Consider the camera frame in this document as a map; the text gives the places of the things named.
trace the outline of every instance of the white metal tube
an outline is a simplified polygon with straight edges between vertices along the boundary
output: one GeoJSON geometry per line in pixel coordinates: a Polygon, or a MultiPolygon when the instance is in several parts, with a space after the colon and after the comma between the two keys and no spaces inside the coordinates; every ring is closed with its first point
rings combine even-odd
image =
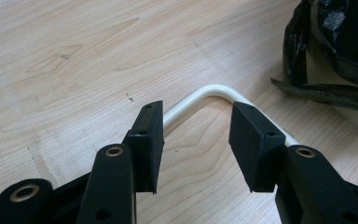
{"type": "MultiPolygon", "coordinates": [[[[243,97],[237,91],[231,89],[230,87],[223,85],[208,85],[201,87],[193,92],[191,92],[188,96],[179,101],[176,105],[174,105],[170,110],[168,110],[164,114],[164,130],[170,127],[173,123],[175,123],[180,117],[182,117],[185,112],[187,112],[191,107],[198,104],[203,98],[209,96],[219,96],[227,101],[234,102],[242,102],[248,105],[255,106],[251,101],[243,97]]],[[[266,118],[268,118],[275,126],[278,127],[281,132],[286,135],[286,146],[290,147],[291,145],[299,145],[295,138],[292,137],[287,131],[281,128],[277,123],[275,123],[272,119],[270,119],[266,114],[263,113],[266,118]]]]}

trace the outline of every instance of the wood grain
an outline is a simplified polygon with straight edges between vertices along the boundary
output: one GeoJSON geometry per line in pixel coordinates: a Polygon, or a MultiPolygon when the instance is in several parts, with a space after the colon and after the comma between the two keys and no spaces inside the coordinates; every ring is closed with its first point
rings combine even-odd
{"type": "MultiPolygon", "coordinates": [[[[0,1],[0,192],[24,178],[61,186],[121,142],[142,105],[164,110],[228,85],[358,185],[358,130],[332,107],[286,96],[284,27],[294,0],[0,1]]],[[[280,223],[251,194],[227,142],[230,104],[205,99],[166,136],[158,194],[139,223],[280,223]]]]}

